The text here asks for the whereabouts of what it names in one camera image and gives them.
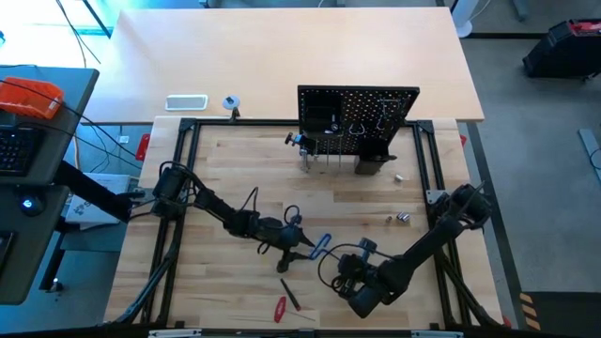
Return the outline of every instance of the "screwdriver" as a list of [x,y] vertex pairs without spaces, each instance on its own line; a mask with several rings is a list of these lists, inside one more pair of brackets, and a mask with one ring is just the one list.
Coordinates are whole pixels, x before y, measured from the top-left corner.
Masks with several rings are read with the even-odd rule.
[[290,301],[292,301],[292,305],[294,305],[294,308],[297,309],[297,311],[300,311],[301,306],[299,305],[299,302],[297,301],[296,297],[294,297],[294,295],[292,294],[292,291],[290,291],[290,289],[288,288],[288,285],[284,282],[284,279],[280,278],[280,282],[282,282],[282,285],[284,286],[284,290],[285,290],[286,294],[288,295],[288,297],[290,298]]

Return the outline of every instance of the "orange object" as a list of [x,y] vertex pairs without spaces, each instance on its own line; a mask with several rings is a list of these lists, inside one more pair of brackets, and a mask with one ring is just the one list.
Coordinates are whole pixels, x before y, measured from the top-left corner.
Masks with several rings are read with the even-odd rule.
[[64,96],[58,86],[43,81],[7,77],[0,83],[0,109],[16,115],[51,119]]

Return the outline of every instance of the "keyboard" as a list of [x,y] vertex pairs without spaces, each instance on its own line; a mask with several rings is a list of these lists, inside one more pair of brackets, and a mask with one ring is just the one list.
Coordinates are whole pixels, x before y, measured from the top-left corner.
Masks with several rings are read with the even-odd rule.
[[0,177],[24,177],[36,157],[44,130],[0,126]]

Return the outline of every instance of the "pegboard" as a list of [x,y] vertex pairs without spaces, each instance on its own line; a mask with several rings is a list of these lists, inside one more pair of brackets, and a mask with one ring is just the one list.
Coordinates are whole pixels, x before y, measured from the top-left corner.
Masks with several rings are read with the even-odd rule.
[[387,137],[385,131],[378,129],[387,121],[393,123],[392,131],[386,132],[391,135],[387,137],[388,143],[393,140],[420,93],[420,88],[299,85],[300,133],[303,132],[303,121],[305,121],[305,95],[316,93],[340,95],[343,131],[343,135],[336,138],[316,139],[316,154],[338,155],[342,147],[342,155],[358,155],[362,139]]

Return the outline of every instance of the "light wood desk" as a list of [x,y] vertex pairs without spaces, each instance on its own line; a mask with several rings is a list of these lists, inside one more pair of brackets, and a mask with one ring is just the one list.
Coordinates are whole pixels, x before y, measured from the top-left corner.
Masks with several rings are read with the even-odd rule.
[[[172,159],[179,118],[155,120],[140,185],[153,188],[159,164]],[[454,120],[435,121],[442,172],[446,186],[454,189],[469,181],[463,149]],[[426,232],[412,133],[401,129],[391,144],[397,161],[387,162],[380,173],[358,177],[352,157],[325,166],[321,157],[310,173],[300,170],[298,148],[286,146],[286,127],[202,127],[194,172],[218,196],[239,207],[254,186],[259,187],[257,210],[263,216],[281,218],[290,204],[300,207],[301,226],[308,238],[317,241],[324,233],[339,243],[372,239],[387,254],[405,251]],[[429,161],[429,152],[425,151]],[[187,146],[184,146],[187,159]],[[393,182],[401,174],[402,184]],[[385,223],[400,211],[411,214],[409,223]],[[134,300],[148,277],[159,220],[148,216],[132,221],[119,257],[116,278],[105,319],[119,316]],[[166,247],[171,241],[167,239]],[[187,327],[229,329],[427,329],[431,322],[442,324],[439,292],[433,260],[417,269],[408,291],[390,306],[379,305],[365,319],[357,317],[347,303],[317,279],[316,262],[298,261],[284,274],[275,271],[280,253],[271,249],[256,254],[258,242],[233,238],[205,211],[190,208],[186,217],[177,277],[171,303],[170,323],[185,320]],[[457,239],[463,274],[468,287],[488,312],[501,321],[483,235],[464,232]],[[307,253],[305,248],[298,248]],[[370,258],[378,264],[378,257]],[[323,267],[329,281],[336,261]],[[302,307],[297,313],[287,304],[282,322],[273,322],[278,299],[285,295],[279,278],[286,279]],[[162,289],[159,288],[153,314]],[[455,295],[451,295],[455,318],[459,318]]]
[[207,94],[188,115],[237,95],[243,116],[297,118],[308,84],[419,86],[409,119],[484,119],[448,8],[125,10],[85,115],[152,123],[168,95]]

